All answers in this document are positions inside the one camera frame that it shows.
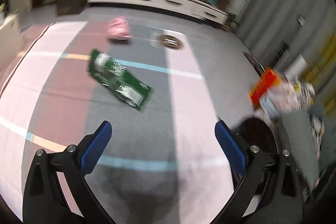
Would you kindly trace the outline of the green snack bag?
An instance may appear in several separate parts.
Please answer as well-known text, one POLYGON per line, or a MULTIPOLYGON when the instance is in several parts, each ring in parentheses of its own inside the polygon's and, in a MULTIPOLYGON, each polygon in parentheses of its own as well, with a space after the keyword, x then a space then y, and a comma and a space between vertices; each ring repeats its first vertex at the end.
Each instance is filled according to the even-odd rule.
POLYGON ((151 96, 149 85, 141 82, 125 65, 97 49, 90 53, 88 73, 116 98, 136 110, 142 110, 151 96))

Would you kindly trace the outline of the pink plastic bag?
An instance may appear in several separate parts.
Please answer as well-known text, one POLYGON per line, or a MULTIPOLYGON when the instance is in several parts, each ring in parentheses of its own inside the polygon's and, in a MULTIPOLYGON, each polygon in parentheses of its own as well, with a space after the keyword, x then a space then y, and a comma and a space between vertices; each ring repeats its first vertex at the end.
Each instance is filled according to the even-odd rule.
POLYGON ((128 18, 119 16, 108 23, 108 38, 112 40, 129 40, 131 38, 128 18))

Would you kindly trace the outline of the black round trash bin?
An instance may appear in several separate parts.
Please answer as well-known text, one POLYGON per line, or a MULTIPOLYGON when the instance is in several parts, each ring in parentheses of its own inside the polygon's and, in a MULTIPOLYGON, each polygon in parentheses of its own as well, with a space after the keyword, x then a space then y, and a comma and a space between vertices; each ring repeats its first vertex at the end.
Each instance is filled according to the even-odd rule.
POLYGON ((232 132, 240 136, 249 146, 255 145, 266 153, 278 153, 271 129, 260 118, 248 117, 237 124, 232 132))

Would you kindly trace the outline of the white plastic bag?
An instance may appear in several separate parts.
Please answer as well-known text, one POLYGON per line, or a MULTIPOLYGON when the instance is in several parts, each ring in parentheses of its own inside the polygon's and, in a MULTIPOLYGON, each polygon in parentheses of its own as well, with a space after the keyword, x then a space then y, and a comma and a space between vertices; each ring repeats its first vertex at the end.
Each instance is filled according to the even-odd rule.
POLYGON ((259 99, 259 104, 271 119, 301 109, 294 86, 289 82, 270 87, 259 99))

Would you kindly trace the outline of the grey sofa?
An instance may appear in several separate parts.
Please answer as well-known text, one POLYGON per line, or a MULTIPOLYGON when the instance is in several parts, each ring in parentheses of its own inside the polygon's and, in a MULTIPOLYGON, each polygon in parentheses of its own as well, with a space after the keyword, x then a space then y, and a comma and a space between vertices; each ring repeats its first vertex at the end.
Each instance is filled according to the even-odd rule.
POLYGON ((327 117, 323 104, 317 101, 307 111, 281 113, 278 132, 282 148, 290 152, 309 190, 313 190, 323 171, 335 163, 335 120, 327 117), (314 149, 311 116, 321 118, 325 126, 319 157, 314 149))

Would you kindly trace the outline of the red shopping bag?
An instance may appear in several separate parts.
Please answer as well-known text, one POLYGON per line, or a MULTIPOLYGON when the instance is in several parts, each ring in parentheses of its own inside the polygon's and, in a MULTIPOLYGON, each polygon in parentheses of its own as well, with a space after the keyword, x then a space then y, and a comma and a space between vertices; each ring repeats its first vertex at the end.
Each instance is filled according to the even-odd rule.
POLYGON ((250 101, 255 109, 260 107, 260 98, 266 93, 266 91, 282 83, 282 77, 273 69, 267 68, 261 75, 260 80, 249 92, 250 101))

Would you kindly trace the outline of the pink checked floor mat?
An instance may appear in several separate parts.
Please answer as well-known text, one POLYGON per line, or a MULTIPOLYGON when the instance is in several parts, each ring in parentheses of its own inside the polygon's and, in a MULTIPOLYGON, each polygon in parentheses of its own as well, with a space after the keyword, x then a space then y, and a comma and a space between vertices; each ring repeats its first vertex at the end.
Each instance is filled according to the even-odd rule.
POLYGON ((1 75, 1 195, 22 216, 36 150, 61 152, 102 121, 113 135, 90 188, 117 223, 210 223, 233 192, 214 135, 252 113, 258 77, 233 34, 208 26, 131 24, 110 42, 105 22, 34 25, 1 75), (153 89, 144 109, 118 100, 87 71, 93 49, 153 89))

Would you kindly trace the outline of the white roll by curtain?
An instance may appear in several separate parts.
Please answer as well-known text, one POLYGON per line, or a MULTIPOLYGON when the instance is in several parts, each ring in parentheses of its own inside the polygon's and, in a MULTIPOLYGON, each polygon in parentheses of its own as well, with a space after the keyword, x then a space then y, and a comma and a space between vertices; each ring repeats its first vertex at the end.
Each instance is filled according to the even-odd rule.
POLYGON ((284 75, 288 81, 294 81, 306 69, 307 63, 302 55, 298 55, 295 61, 286 69, 284 75))

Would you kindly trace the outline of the potted plant on floor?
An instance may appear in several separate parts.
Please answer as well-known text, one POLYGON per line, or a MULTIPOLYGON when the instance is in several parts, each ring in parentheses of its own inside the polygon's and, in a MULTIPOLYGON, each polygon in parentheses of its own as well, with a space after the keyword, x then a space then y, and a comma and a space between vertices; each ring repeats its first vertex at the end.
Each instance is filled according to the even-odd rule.
POLYGON ((226 19, 226 22, 223 25, 224 30, 229 31, 231 28, 235 28, 239 26, 240 24, 236 20, 236 14, 228 13, 228 17, 226 19))

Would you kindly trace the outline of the grey yellow curtain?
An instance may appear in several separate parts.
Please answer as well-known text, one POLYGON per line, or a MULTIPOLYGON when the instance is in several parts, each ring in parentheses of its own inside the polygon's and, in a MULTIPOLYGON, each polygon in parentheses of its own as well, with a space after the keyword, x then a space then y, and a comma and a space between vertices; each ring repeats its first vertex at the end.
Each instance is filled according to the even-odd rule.
POLYGON ((334 0, 250 0, 237 35, 262 66, 284 72, 299 56, 317 62, 334 31, 334 0))

